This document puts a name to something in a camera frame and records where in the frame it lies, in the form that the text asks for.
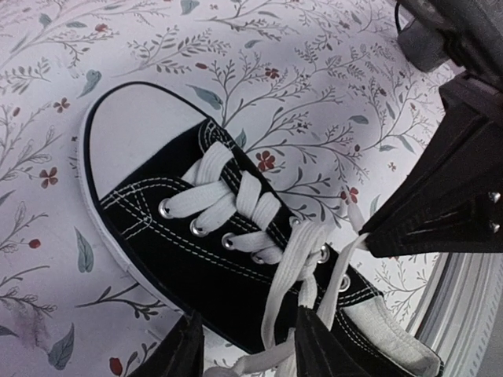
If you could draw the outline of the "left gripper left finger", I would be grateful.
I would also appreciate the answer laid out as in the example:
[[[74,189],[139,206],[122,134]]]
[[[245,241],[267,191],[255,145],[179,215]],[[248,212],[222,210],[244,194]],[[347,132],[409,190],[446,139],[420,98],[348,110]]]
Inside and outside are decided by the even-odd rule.
[[[198,312],[184,314],[133,377],[200,377],[204,371],[204,333]]]

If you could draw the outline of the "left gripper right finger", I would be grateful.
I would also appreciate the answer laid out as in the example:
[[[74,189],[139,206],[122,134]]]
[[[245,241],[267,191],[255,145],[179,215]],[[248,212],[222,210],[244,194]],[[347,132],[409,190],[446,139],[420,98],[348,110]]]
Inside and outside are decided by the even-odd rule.
[[[358,363],[322,323],[318,315],[305,306],[297,312],[295,333],[297,376],[396,376],[377,358],[363,357]]]

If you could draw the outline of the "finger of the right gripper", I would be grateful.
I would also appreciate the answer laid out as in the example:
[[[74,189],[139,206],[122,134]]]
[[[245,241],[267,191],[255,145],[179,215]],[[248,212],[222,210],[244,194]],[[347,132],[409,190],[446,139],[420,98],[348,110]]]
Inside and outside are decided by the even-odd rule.
[[[362,226],[376,258],[502,251],[502,92],[462,73],[414,168]]]

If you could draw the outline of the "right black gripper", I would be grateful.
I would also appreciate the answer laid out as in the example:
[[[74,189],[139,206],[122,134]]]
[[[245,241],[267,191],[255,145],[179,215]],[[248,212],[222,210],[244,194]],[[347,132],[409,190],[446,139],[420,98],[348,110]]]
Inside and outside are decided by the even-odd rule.
[[[405,1],[404,8],[442,36],[457,66],[502,89],[501,1]]]

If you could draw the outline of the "black white canvas sneaker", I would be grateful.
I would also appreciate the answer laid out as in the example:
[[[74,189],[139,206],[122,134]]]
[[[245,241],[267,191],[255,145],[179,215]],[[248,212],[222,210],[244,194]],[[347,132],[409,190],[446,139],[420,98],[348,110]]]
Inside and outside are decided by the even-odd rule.
[[[147,82],[90,107],[83,194],[119,263],[161,302],[194,309],[244,351],[209,376],[296,375],[297,311],[312,309],[358,363],[440,376],[441,358],[402,329],[383,294],[350,266],[330,228],[297,218],[234,139],[184,98]]]

